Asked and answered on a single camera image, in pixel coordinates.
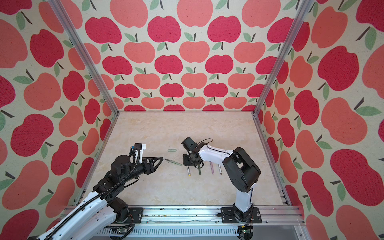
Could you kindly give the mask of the light green pen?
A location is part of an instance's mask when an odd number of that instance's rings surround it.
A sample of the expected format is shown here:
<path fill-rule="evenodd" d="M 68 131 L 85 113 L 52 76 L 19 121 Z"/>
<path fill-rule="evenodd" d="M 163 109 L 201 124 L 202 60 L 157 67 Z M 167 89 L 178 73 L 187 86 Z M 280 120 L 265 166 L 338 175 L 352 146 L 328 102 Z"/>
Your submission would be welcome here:
<path fill-rule="evenodd" d="M 164 158 L 164 160 L 167 161 L 167 162 L 169 162 L 169 163 L 171 163 L 171 164 L 177 165 L 177 166 L 183 166 L 183 164 L 178 163 L 178 162 L 173 161 L 173 160 L 169 160 L 169 159 L 165 159 L 165 158 Z"/>

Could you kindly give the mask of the pink pen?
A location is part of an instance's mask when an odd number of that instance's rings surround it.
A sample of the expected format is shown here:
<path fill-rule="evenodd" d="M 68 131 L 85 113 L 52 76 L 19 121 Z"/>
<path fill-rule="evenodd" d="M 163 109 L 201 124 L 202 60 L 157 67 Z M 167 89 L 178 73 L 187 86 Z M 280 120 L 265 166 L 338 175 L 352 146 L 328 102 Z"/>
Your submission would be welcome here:
<path fill-rule="evenodd" d="M 214 175 L 215 171 L 214 171 L 214 165 L 212 162 L 210 162 L 210 168 L 211 168 L 212 175 Z"/>

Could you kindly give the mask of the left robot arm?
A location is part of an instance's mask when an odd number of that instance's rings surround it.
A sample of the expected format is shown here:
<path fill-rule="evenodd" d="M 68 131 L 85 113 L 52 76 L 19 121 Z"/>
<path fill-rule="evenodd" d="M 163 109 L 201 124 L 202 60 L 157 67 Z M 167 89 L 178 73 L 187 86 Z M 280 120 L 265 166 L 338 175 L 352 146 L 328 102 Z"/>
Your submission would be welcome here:
<path fill-rule="evenodd" d="M 36 240 L 89 240 L 103 229 L 129 235 L 141 223 L 143 208 L 130 208 L 118 195 L 140 176 L 154 173 L 164 158 L 140 159 L 139 154 L 118 156 L 111 169 L 75 209 Z"/>

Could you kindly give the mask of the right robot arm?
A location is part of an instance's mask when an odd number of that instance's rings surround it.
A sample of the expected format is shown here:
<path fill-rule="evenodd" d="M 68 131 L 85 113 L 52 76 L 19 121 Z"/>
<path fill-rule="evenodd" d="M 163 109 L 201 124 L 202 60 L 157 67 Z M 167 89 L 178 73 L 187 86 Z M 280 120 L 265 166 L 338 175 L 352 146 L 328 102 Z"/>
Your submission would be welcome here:
<path fill-rule="evenodd" d="M 223 150 L 210 146 L 208 143 L 182 144 L 187 153 L 183 154 L 183 165 L 200 168 L 203 162 L 212 162 L 223 166 L 237 189 L 234 203 L 234 216 L 239 223 L 248 223 L 254 209 L 252 194 L 255 183 L 261 175 L 260 168 L 240 147 L 235 150 Z"/>

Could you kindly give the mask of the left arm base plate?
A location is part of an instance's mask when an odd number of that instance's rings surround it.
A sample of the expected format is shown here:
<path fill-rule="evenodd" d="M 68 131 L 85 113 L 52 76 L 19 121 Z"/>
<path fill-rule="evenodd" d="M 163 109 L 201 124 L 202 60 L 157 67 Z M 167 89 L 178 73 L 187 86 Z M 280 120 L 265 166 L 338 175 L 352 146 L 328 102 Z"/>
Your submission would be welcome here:
<path fill-rule="evenodd" d="M 128 207 L 128 210 L 129 221 L 133 224 L 140 224 L 142 222 L 144 208 Z"/>

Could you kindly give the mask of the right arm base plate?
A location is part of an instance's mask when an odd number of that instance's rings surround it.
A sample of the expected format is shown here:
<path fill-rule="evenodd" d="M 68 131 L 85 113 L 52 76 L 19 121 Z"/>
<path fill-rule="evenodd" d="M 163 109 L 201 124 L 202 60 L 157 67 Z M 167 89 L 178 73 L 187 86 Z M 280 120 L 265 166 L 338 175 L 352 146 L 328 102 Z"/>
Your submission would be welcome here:
<path fill-rule="evenodd" d="M 260 210 L 255 207 L 249 208 L 246 212 L 236 207 L 223 207 L 216 216 L 221 217 L 223 224 L 261 224 L 263 222 Z"/>

